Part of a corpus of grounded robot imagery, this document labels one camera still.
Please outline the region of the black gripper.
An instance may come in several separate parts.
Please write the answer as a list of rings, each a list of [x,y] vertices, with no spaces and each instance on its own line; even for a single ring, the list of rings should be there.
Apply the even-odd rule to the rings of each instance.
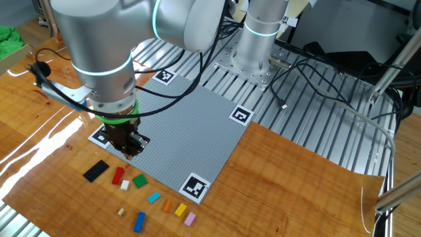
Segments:
[[[141,153],[150,142],[148,137],[137,133],[139,125],[139,118],[133,118],[120,124],[105,124],[108,141],[127,160],[130,160],[130,156],[133,157]]]

